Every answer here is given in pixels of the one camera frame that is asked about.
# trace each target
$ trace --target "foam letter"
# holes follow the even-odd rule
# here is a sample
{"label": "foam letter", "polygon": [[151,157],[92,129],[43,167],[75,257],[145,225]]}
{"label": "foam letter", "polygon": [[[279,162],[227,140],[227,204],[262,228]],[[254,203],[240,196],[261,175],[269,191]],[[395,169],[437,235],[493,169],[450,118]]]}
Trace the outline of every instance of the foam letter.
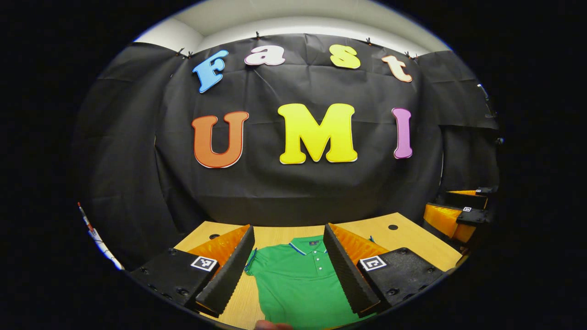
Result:
{"label": "foam letter", "polygon": [[198,64],[198,66],[192,70],[192,72],[197,72],[198,78],[200,78],[200,93],[204,93],[222,79],[222,73],[216,74],[214,73],[214,70],[224,70],[224,61],[221,58],[227,55],[228,51],[221,50]]}
{"label": "foam letter", "polygon": [[397,148],[393,156],[397,159],[410,158],[412,150],[410,147],[410,117],[411,113],[406,109],[394,108],[393,116],[397,123]]}
{"label": "foam letter", "polygon": [[334,65],[349,69],[356,69],[361,66],[361,61],[355,56],[357,51],[352,47],[332,45],[329,50],[332,54],[330,60]]}
{"label": "foam letter", "polygon": [[236,163],[242,155],[242,132],[249,114],[244,111],[227,113],[224,121],[228,123],[228,148],[224,153],[212,151],[212,126],[218,122],[216,116],[194,119],[194,156],[198,163],[209,169],[224,168]]}
{"label": "foam letter", "polygon": [[283,105],[277,112],[285,118],[285,152],[279,157],[282,164],[301,164],[306,161],[306,155],[300,151],[300,139],[313,161],[322,158],[328,140],[330,151],[326,159],[329,162],[357,160],[350,129],[350,117],[355,113],[352,106],[343,103],[331,105],[320,125],[308,108],[299,103]]}
{"label": "foam letter", "polygon": [[284,49],[279,46],[261,46],[251,50],[249,56],[245,58],[245,63],[248,65],[280,65],[285,62]]}
{"label": "foam letter", "polygon": [[403,82],[411,82],[411,76],[403,72],[402,68],[406,67],[404,62],[397,60],[393,55],[385,56],[381,60],[389,64],[389,68],[392,70],[392,73],[396,78]]}

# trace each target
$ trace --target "ceiling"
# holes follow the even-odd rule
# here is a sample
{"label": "ceiling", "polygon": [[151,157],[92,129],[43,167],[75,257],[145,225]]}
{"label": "ceiling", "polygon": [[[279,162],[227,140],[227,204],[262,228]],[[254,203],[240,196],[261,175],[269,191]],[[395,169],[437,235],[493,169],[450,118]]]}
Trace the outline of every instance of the ceiling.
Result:
{"label": "ceiling", "polygon": [[173,18],[206,37],[245,23],[292,16],[352,21],[401,36],[428,49],[448,49],[431,32],[370,0],[207,0]]}

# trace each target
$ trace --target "yellow letter m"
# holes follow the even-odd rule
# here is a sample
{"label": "yellow letter m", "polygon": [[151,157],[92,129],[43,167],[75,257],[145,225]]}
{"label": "yellow letter m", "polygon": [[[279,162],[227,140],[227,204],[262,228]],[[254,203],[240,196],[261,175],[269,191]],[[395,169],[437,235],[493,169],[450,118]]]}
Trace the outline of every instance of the yellow letter m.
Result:
{"label": "yellow letter m", "polygon": [[308,108],[299,103],[283,105],[277,113],[285,118],[285,152],[279,157],[282,164],[301,164],[306,161],[306,155],[300,150],[300,139],[313,161],[322,158],[328,140],[330,151],[326,153],[326,159],[329,162],[357,160],[350,130],[350,117],[355,113],[352,106],[343,103],[331,105],[320,125]]}

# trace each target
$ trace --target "wooden table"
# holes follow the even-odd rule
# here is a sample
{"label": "wooden table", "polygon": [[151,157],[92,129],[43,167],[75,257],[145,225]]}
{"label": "wooden table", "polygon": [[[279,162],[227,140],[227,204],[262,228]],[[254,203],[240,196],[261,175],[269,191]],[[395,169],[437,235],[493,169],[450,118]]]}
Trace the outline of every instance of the wooden table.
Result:
{"label": "wooden table", "polygon": [[[407,247],[442,271],[455,267],[457,261],[462,257],[455,249],[399,213],[336,225],[364,238],[372,236],[375,243],[390,251]],[[389,225],[396,225],[397,229],[390,230]],[[189,251],[210,240],[212,234],[222,235],[239,227],[241,226],[206,221],[179,242],[175,248]],[[324,225],[310,227],[254,226],[254,231],[255,247],[261,249],[277,244],[288,244],[297,237],[322,235],[324,234]],[[243,272],[224,313],[219,318],[202,315],[228,325],[253,329],[257,320],[265,319],[259,306],[259,291],[255,278],[247,276]]]}

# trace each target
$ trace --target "letter f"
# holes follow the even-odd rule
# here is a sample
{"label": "letter f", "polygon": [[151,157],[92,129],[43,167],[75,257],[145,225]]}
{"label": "letter f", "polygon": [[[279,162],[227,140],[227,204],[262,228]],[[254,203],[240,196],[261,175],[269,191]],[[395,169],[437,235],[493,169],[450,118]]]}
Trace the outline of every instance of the letter f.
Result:
{"label": "letter f", "polygon": [[198,66],[192,70],[192,72],[198,73],[198,78],[200,78],[200,93],[204,93],[222,79],[222,73],[216,74],[214,73],[214,70],[224,70],[224,61],[221,58],[227,55],[227,50],[221,50],[198,64]]}

